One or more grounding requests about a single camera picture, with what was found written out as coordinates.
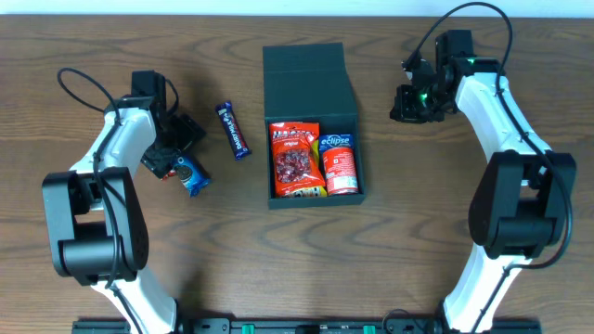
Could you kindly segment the red KitKat bar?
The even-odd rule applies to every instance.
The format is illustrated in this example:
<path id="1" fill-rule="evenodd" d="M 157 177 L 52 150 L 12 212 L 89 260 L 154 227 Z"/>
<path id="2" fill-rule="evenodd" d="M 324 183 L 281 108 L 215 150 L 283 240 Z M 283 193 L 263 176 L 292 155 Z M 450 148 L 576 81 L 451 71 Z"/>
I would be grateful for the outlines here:
<path id="1" fill-rule="evenodd" d="M 161 178 L 161 180 L 162 181 L 165 181 L 165 180 L 167 180 L 167 179 L 169 179 L 171 177 L 175 177 L 175 176 L 177 176 L 177 171 L 171 170 L 166 175 L 164 175 L 163 178 Z"/>

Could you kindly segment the blue Oreo cookie pack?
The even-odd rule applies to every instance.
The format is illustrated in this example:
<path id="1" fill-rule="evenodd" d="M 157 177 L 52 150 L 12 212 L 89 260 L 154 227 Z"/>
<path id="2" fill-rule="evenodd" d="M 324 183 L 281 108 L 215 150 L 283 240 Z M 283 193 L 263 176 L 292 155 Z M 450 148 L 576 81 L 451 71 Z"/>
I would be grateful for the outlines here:
<path id="1" fill-rule="evenodd" d="M 173 161 L 173 170 L 191 198 L 198 196 L 211 183 L 210 176 L 192 156 L 178 156 Z"/>

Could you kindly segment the dark blue chocolate bar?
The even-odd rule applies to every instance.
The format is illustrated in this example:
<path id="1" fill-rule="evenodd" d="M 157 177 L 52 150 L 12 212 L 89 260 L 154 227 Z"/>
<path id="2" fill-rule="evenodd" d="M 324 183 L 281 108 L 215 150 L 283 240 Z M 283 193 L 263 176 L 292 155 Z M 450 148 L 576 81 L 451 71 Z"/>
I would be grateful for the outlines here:
<path id="1" fill-rule="evenodd" d="M 215 112 L 221 121 L 236 161 L 240 161 L 252 153 L 239 128 L 232 103 L 226 101 L 215 107 Z"/>

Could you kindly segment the red Pringles can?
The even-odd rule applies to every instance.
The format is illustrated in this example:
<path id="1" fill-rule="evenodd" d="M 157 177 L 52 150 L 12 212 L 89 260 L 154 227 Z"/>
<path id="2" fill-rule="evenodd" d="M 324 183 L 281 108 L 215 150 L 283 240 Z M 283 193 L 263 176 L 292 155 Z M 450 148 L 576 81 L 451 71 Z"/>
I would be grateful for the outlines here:
<path id="1" fill-rule="evenodd" d="M 351 148 L 331 148 L 322 155 L 327 191 L 330 196 L 356 194 L 358 182 Z"/>

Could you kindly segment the red Hacks candy bag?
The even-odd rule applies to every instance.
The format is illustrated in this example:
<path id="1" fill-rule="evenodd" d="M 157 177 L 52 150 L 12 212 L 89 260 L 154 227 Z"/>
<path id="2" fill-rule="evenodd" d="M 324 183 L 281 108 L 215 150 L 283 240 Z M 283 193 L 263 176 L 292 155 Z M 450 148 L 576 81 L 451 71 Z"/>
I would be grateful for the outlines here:
<path id="1" fill-rule="evenodd" d="M 278 198 L 326 197 L 319 167 L 317 122 L 274 122 L 268 126 Z"/>

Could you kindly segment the yellow Hacks candy bag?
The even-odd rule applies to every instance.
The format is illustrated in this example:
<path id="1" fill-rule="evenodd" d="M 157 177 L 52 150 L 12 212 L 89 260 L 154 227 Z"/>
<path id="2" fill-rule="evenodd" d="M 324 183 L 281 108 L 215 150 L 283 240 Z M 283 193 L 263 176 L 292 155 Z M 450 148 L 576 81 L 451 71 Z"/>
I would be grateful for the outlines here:
<path id="1" fill-rule="evenodd" d="M 285 198 L 326 197 L 326 182 L 319 168 L 318 141 L 310 145 L 310 153 L 305 157 L 303 149 L 285 152 L 286 171 L 282 175 L 288 182 L 283 190 Z"/>

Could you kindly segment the blue Eclipse mint pack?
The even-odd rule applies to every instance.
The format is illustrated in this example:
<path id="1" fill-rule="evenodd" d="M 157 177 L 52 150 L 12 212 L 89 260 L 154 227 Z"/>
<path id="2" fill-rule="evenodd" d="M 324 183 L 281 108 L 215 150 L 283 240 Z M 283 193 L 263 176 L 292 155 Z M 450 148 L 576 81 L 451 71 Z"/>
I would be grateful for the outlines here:
<path id="1" fill-rule="evenodd" d="M 321 135 L 319 137 L 319 150 L 327 151 L 334 148 L 352 148 L 354 137 L 352 135 Z"/>

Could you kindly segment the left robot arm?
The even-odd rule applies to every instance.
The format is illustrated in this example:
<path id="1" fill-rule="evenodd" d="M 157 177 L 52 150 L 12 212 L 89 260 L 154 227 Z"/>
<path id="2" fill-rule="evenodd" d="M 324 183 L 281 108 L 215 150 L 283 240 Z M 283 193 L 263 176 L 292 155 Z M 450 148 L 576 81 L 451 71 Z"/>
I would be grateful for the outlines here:
<path id="1" fill-rule="evenodd" d="M 189 195 L 210 183 L 190 149 L 205 133 L 167 104 L 174 85 L 156 71 L 135 71 L 131 91 L 110 96 L 104 125 L 67 172 L 42 183 L 52 264 L 106 298 L 120 320 L 79 320 L 74 333 L 201 333 L 148 268 L 148 228 L 133 178 L 145 165 L 157 178 L 178 177 Z"/>

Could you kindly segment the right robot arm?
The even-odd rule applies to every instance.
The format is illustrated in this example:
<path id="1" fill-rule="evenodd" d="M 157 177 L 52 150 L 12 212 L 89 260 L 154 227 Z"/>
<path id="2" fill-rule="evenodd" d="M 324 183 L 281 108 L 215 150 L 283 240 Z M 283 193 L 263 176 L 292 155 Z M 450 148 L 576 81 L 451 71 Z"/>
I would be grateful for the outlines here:
<path id="1" fill-rule="evenodd" d="M 509 90 L 502 65 L 479 58 L 471 32 L 450 30 L 435 39 L 436 64 L 419 51 L 403 64 L 391 119 L 441 122 L 465 115 L 487 165 L 471 200 L 472 250 L 454 289 L 440 301 L 423 333 L 538 333 L 536 320 L 495 319 L 495 311 L 522 270 L 552 245 L 564 251 L 572 231 L 570 194 L 576 163 L 538 137 Z"/>

